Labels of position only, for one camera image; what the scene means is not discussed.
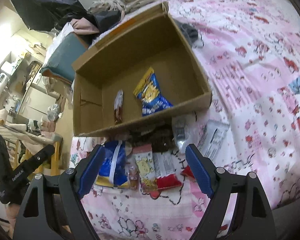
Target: bed sheet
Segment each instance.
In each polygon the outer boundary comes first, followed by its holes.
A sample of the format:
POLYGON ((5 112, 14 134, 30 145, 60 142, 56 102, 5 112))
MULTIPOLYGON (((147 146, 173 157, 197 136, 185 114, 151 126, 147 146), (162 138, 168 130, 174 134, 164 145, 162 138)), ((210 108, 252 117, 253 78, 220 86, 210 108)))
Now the bed sheet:
MULTIPOLYGON (((193 51, 212 88, 208 111, 186 116, 191 129, 207 120, 230 124, 214 161, 231 173, 254 171, 272 209, 300 196, 300 17, 287 0, 167 0, 169 13, 199 33, 193 51)), ((127 15, 124 21, 148 5, 127 15)), ((70 166, 100 138, 73 138, 70 166)), ((94 186, 82 204, 102 239, 189 239, 209 203, 180 175, 181 188, 151 194, 94 186)), ((220 228, 226 233, 232 194, 220 228)))

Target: floor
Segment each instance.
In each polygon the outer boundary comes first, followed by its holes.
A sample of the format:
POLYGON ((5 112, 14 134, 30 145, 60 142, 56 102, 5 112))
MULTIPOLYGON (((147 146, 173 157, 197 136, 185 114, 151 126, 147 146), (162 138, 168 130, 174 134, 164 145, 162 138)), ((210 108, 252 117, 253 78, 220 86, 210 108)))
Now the floor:
POLYGON ((55 132, 63 137, 59 168, 65 170, 69 166, 70 149, 73 137, 73 111, 69 109, 69 101, 63 110, 62 117, 57 120, 55 132))

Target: open cardboard box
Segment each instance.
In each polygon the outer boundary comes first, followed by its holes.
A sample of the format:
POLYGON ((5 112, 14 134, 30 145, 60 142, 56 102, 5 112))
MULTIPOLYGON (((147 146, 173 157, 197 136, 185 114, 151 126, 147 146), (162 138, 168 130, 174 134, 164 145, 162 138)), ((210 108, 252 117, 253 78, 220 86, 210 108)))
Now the open cardboard box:
POLYGON ((200 64, 166 3, 123 23, 74 63, 74 135, 109 136, 208 108, 211 91, 200 64), (142 116, 133 90, 152 67, 172 108, 142 116), (114 99, 123 90, 122 123, 114 99))

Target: cabinet door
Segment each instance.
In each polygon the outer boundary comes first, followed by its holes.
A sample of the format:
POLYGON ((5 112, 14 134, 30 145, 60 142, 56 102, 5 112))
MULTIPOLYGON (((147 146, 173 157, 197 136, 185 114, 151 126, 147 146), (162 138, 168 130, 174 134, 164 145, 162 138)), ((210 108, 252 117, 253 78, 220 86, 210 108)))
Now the cabinet door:
POLYGON ((19 115, 37 121, 40 121, 43 116, 46 116, 46 114, 31 108, 27 104, 22 104, 19 115))
POLYGON ((55 98, 42 93, 41 91, 33 87, 29 87, 27 97, 25 98, 25 104, 44 114, 47 114, 48 107, 52 106, 55 102, 55 98))

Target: blue and yellow snack package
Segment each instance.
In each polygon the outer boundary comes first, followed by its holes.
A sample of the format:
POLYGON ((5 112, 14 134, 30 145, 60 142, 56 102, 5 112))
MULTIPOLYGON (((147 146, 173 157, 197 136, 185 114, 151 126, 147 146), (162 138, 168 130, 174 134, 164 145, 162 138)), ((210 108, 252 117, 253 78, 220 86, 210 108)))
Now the blue and yellow snack package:
POLYGON ((142 101, 142 116, 156 113, 173 105, 161 94, 153 68, 149 68, 133 91, 142 101))
POLYGON ((129 188, 126 172, 126 157, 132 147, 125 141, 111 141, 104 144, 106 156, 101 165, 95 184, 104 187, 129 188))

